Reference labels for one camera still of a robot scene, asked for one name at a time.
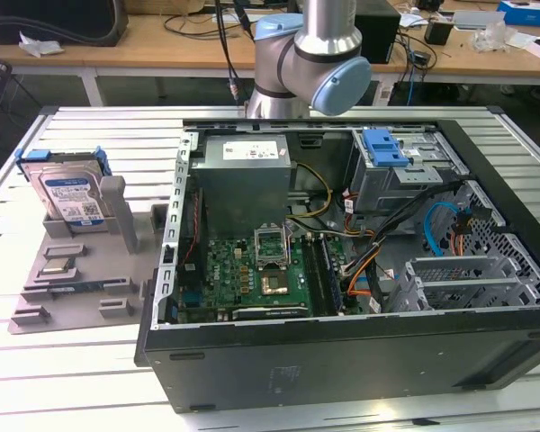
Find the floor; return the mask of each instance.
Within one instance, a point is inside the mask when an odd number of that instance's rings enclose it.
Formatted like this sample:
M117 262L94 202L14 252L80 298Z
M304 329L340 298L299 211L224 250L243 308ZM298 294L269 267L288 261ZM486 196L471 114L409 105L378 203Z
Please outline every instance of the floor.
M87 98L77 77L25 76L24 86L42 105L87 106ZM227 81L216 78L165 78L165 99L158 99L154 78L103 77L101 88L109 105L230 105ZM245 80L251 92L252 80ZM418 85L413 104L419 105L497 105L525 131L540 143L540 101L531 95L531 87L516 86L513 95L504 95L496 85L471 88L456 85ZM408 89L398 91L392 104L405 104ZM374 86L360 104L368 105L374 98ZM7 88L0 112L0 166L17 145L40 108L14 82Z

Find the blue hard drive label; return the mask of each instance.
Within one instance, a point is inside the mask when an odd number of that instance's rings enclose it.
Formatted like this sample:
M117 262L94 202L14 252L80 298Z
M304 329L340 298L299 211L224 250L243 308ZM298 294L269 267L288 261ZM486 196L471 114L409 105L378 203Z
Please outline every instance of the blue hard drive label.
M90 196L91 185L85 178L62 178L44 182L50 199L64 221L83 227L99 225L104 216L98 201Z

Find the hard drive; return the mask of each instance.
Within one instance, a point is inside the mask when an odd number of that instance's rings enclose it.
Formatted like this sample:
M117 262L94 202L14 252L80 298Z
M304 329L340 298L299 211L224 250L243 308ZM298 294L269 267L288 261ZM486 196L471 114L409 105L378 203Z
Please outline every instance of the hard drive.
M104 220L113 211L100 193L103 176L110 176L106 154L51 153L33 150L16 154L16 164L46 206L52 221L65 221L73 232L105 230Z

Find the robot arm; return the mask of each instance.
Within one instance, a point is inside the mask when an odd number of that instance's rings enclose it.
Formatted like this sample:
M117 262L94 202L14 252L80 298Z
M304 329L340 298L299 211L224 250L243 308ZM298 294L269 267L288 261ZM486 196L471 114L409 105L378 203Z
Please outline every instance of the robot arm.
M305 0L303 15L269 15L256 27L256 89L248 118L308 117L352 108L370 84L354 26L356 0Z

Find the aluminum extrusion table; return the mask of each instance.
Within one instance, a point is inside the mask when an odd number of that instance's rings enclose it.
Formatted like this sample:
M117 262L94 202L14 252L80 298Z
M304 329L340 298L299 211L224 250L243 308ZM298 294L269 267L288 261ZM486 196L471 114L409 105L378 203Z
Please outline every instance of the aluminum extrusion table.
M134 212L165 203L184 118L236 108L60 108L44 111L19 149L102 146ZM540 150L485 108L360 108L348 118L453 119L540 220ZM151 369L133 361L138 326L12 336L8 320L41 242L44 208L10 157L0 171L0 430L540 430L540 366L501 391L177 416Z

